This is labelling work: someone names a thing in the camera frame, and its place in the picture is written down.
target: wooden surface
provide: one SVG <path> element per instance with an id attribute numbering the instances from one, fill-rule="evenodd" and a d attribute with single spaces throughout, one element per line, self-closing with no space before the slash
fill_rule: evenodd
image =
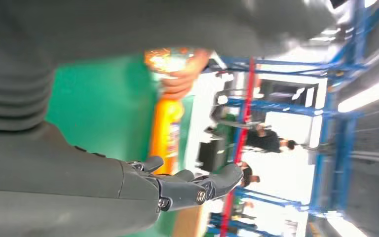
<path id="1" fill-rule="evenodd" d="M 209 215 L 206 205 L 179 211 L 172 237 L 203 237 L 207 230 Z"/>

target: metal screw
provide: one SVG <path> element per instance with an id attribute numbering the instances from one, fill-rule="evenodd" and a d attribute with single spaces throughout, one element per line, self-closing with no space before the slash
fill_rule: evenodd
<path id="1" fill-rule="evenodd" d="M 197 193 L 198 204 L 203 204 L 205 202 L 205 198 L 206 198 L 205 191 L 204 190 L 198 191 Z"/>
<path id="2" fill-rule="evenodd" d="M 159 199 L 159 202 L 157 203 L 157 205 L 158 205 L 160 208 L 164 208 L 164 207 L 166 207 L 168 204 L 169 204 L 169 201 L 168 201 L 168 199 L 166 199 L 166 198 L 161 198 L 161 199 Z"/>

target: gray fabric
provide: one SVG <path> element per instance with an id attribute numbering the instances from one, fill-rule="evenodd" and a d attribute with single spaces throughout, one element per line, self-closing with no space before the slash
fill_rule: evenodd
<path id="1" fill-rule="evenodd" d="M 333 22 L 327 0 L 0 0 L 0 130 L 39 124 L 53 71 L 163 46 L 285 52 Z"/>

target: black shirt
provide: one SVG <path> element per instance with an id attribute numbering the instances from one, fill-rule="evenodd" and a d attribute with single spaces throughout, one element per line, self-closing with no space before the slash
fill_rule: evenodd
<path id="1" fill-rule="evenodd" d="M 265 137 L 259 137 L 256 130 L 249 130 L 246 145 L 258 147 L 269 152 L 281 152 L 280 139 L 278 138 L 277 133 L 269 129 L 265 130 Z"/>
<path id="2" fill-rule="evenodd" d="M 250 166 L 247 166 L 243 169 L 243 185 L 242 187 L 246 187 L 251 183 L 251 176 L 252 176 L 252 168 Z"/>

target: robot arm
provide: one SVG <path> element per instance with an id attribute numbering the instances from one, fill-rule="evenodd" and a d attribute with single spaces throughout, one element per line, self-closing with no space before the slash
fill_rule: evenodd
<path id="1" fill-rule="evenodd" d="M 188 170 L 152 175 L 162 165 L 122 162 L 72 147 L 48 123 L 0 132 L 0 237 L 117 237 L 142 231 L 161 211 L 203 204 L 242 178 L 234 164 L 200 177 Z"/>

